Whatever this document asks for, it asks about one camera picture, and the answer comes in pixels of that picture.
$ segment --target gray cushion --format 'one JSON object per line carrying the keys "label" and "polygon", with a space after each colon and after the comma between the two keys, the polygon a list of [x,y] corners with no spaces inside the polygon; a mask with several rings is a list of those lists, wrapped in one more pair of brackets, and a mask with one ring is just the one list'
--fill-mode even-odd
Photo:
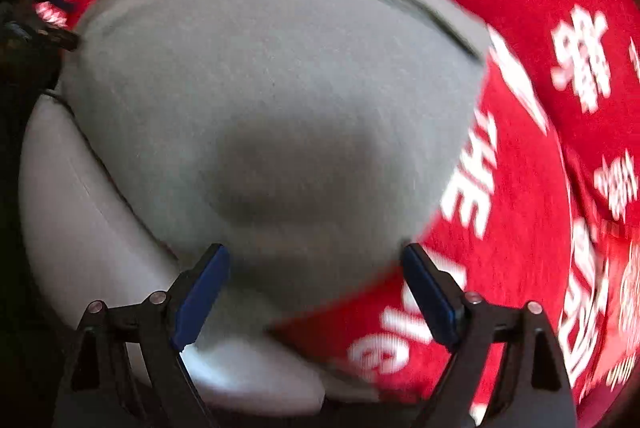
{"label": "gray cushion", "polygon": [[211,242],[284,315],[353,292],[430,221],[484,72],[448,0],[97,0],[61,77],[135,214]]}

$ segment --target black bracket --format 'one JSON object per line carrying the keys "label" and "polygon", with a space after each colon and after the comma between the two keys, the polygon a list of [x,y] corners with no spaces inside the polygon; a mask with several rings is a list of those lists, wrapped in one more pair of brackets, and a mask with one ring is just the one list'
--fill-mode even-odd
{"label": "black bracket", "polygon": [[37,2],[50,2],[62,10],[72,8],[66,0],[0,0],[0,24],[34,45],[44,42],[67,51],[76,50],[79,36],[42,20],[34,9]]}
{"label": "black bracket", "polygon": [[414,428],[460,428],[468,422],[489,349],[504,344],[494,392],[481,426],[574,428],[574,400],[562,352],[537,302],[522,309],[463,292],[419,244],[405,248],[404,277],[436,342],[452,356]]}
{"label": "black bracket", "polygon": [[139,305],[109,309],[100,300],[89,304],[65,364],[53,426],[146,426],[125,343],[140,344],[170,426],[217,426],[184,368],[180,351],[195,341],[228,272],[228,252],[214,244],[168,291],[156,291]]}
{"label": "black bracket", "polygon": [[[434,340],[452,354],[413,428],[473,426],[469,408],[489,349],[504,344],[491,401],[481,426],[575,428],[574,401],[562,353],[542,306],[495,306],[465,293],[439,271],[419,244],[405,248],[404,277]],[[56,428],[148,426],[125,343],[142,348],[152,387],[169,426],[217,426],[180,358],[193,343],[229,271],[229,255],[211,246],[167,291],[139,305],[109,309],[92,302],[78,325],[76,344],[60,384]]]}

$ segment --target white logo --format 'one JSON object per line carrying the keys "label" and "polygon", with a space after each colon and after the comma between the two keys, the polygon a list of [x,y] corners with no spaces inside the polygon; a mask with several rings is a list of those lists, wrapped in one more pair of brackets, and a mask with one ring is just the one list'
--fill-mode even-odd
{"label": "white logo", "polygon": [[572,266],[558,329],[572,388],[593,356],[600,334],[598,316],[606,310],[608,293],[609,265],[598,270],[585,220],[577,218],[572,231]]}
{"label": "white logo", "polygon": [[[464,290],[466,269],[433,251],[428,251],[428,254],[438,270],[452,275],[453,280]],[[402,308],[404,310],[399,311],[386,307],[380,315],[380,328],[385,332],[364,336],[349,347],[349,361],[361,371],[363,379],[373,381],[375,374],[392,374],[404,368],[410,356],[408,340],[425,345],[433,341],[431,331],[406,282],[402,285]]]}
{"label": "white logo", "polygon": [[64,27],[66,25],[66,15],[49,2],[39,2],[35,5],[36,14],[45,22],[56,27]]}
{"label": "white logo", "polygon": [[629,44],[629,59],[631,59],[631,63],[636,71],[636,76],[638,76],[638,81],[640,82],[640,59],[638,59],[638,51],[636,50],[636,44],[633,39],[631,39],[631,43]]}
{"label": "white logo", "polygon": [[460,223],[464,228],[468,228],[475,209],[474,233],[477,238],[482,238],[491,211],[490,195],[493,195],[495,190],[491,168],[497,167],[498,131],[494,116],[490,112],[485,116],[476,110],[476,122],[486,139],[478,137],[473,130],[469,131],[470,150],[463,150],[460,154],[462,166],[453,170],[453,175],[440,199],[440,210],[443,217],[450,222],[458,209]]}
{"label": "white logo", "polygon": [[574,94],[580,99],[582,112],[598,109],[598,94],[611,94],[609,64],[600,41],[607,30],[607,19],[597,11],[594,18],[580,6],[571,11],[574,24],[564,20],[551,31],[559,67],[551,69],[554,87],[564,90],[573,82]]}
{"label": "white logo", "polygon": [[489,49],[491,58],[500,68],[502,79],[509,90],[520,101],[531,119],[546,135],[548,123],[546,113],[538,101],[531,80],[522,64],[513,56],[500,34],[491,26],[487,26],[493,47]]}
{"label": "white logo", "polygon": [[607,386],[611,387],[611,391],[619,384],[625,384],[631,377],[631,372],[636,366],[636,355],[633,354],[625,361],[618,363],[607,374]]}
{"label": "white logo", "polygon": [[602,168],[593,173],[593,185],[600,194],[609,199],[609,209],[614,220],[624,222],[626,205],[638,200],[638,177],[634,173],[634,158],[625,150],[624,157],[616,157],[611,166],[602,157]]}
{"label": "white logo", "polygon": [[629,261],[620,282],[620,316],[618,329],[626,334],[626,350],[636,350],[640,343],[640,246],[631,243]]}

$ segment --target clamp jaw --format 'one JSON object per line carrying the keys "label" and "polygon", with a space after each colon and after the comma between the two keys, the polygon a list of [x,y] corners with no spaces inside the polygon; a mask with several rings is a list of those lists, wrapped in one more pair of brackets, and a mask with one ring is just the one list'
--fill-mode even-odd
{"label": "clamp jaw", "polygon": [[54,428],[148,426],[125,343],[140,344],[170,426],[216,427],[180,351],[198,337],[228,274],[228,252],[214,244],[167,292],[156,291],[141,304],[113,309],[100,300],[91,302],[65,363]]}
{"label": "clamp jaw", "polygon": [[[542,306],[522,309],[465,293],[419,244],[401,255],[404,277],[433,339],[452,354],[412,428],[473,426],[468,412],[493,343],[504,344],[500,371],[481,426],[574,428],[574,401],[562,353]],[[213,428],[213,420],[180,358],[192,344],[228,278],[229,255],[211,246],[167,291],[138,305],[87,307],[60,384],[54,428],[149,426],[125,343],[142,349],[152,387],[173,428]]]}

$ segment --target blue clamp pad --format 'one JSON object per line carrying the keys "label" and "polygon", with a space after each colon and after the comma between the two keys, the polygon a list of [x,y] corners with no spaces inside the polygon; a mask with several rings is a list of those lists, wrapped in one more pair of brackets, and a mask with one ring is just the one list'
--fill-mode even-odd
{"label": "blue clamp pad", "polygon": [[410,244],[404,248],[400,262],[404,279],[420,307],[434,341],[451,352],[461,339],[460,318],[464,311],[459,298],[462,290],[449,274],[435,267],[419,244]]}
{"label": "blue clamp pad", "polygon": [[214,244],[191,270],[195,279],[175,310],[171,342],[181,352],[196,341],[213,303],[229,278],[230,257],[220,244]]}

